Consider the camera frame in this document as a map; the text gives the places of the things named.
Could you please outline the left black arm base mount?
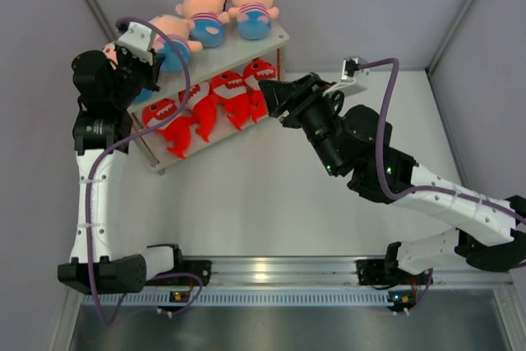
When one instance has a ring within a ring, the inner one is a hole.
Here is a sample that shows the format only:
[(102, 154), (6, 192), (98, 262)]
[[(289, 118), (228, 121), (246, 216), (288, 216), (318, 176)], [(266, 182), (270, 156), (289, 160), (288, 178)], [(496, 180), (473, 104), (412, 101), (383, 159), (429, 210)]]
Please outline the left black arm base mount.
[[(196, 275), (201, 279), (201, 282), (206, 286), (210, 282), (211, 277), (211, 266), (212, 261), (210, 260), (201, 260), (201, 259), (190, 259), (184, 260), (177, 268), (178, 273), (189, 273)], [(177, 279), (178, 286), (188, 286), (188, 285), (198, 285), (196, 279), (191, 279), (190, 277), (183, 276)]]

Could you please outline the boy doll plush striped shirt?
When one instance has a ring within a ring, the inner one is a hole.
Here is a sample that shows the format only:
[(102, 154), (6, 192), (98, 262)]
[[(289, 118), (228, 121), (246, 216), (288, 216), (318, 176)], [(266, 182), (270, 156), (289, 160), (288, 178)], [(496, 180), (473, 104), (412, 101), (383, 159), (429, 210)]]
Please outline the boy doll plush striped shirt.
[(238, 33), (246, 40), (264, 39), (279, 17), (276, 0), (229, 0), (228, 15), (237, 23)]
[(230, 22), (228, 0), (182, 0), (177, 14), (191, 22), (190, 37), (204, 48), (216, 48), (224, 39), (224, 26)]
[[(102, 52), (106, 58), (110, 61), (112, 69), (116, 70), (118, 66), (117, 54), (115, 50), (116, 42), (110, 42), (102, 48)], [(150, 99), (153, 95), (153, 92), (147, 89), (142, 89), (139, 95), (133, 100), (132, 105), (144, 103), (146, 100)]]
[[(189, 20), (164, 14), (154, 17), (150, 23), (165, 33), (169, 41), (182, 53), (187, 65), (191, 61), (191, 55), (203, 49), (200, 41), (191, 38), (191, 29), (194, 25)], [(158, 55), (164, 56), (160, 67), (162, 73), (176, 74), (182, 71), (179, 57), (163, 37), (155, 36), (153, 49)]]

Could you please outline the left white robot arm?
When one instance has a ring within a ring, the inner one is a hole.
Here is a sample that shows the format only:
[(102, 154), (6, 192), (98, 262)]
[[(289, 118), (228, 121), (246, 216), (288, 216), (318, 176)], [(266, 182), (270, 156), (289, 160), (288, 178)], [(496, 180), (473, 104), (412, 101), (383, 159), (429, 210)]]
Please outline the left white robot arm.
[(72, 61), (72, 82), (79, 92), (72, 128), (79, 209), (75, 242), (57, 276), (84, 295), (139, 293), (157, 274), (171, 285), (186, 274), (173, 245), (131, 255), (123, 251), (118, 196), (133, 124), (128, 108), (143, 89), (159, 90), (160, 58), (152, 49), (137, 53), (114, 44), (113, 50), (114, 58), (90, 50)]

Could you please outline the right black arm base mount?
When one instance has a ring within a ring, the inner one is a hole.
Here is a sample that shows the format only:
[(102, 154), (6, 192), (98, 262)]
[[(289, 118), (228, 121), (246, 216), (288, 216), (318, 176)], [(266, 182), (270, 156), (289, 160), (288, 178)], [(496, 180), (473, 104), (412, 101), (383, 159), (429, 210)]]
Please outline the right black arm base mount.
[(426, 285), (431, 274), (422, 272), (412, 275), (401, 270), (394, 262), (385, 259), (363, 259), (356, 261), (358, 283), (374, 289), (385, 290), (401, 285)]

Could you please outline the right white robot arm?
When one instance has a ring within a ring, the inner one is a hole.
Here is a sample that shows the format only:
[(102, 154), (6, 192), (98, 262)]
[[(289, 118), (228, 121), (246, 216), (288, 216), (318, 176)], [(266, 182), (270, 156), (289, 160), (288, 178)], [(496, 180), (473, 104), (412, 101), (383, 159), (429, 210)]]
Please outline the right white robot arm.
[(341, 111), (344, 94), (316, 73), (290, 82), (260, 81), (268, 113), (283, 127), (301, 129), (332, 177), (349, 176), (361, 198), (403, 207), (448, 224), (417, 241), (393, 242), (383, 259), (358, 263), (361, 284), (398, 285), (430, 279), (430, 271), (462, 262), (507, 272), (525, 262), (525, 199), (487, 198), (450, 182), (390, 146), (392, 126), (359, 104)]

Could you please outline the red shark plush purple fin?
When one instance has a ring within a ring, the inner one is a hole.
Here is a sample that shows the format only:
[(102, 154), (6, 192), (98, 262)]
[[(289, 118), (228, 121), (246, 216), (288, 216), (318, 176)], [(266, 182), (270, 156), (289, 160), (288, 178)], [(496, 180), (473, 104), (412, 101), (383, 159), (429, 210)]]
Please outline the red shark plush purple fin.
[[(142, 110), (141, 121), (145, 127), (153, 127), (174, 115), (178, 110), (174, 99), (165, 98)], [(186, 158), (186, 151), (191, 144), (191, 126), (197, 124), (194, 116), (187, 113), (179, 114), (171, 122), (155, 130), (165, 141), (171, 143), (167, 151), (179, 159)]]

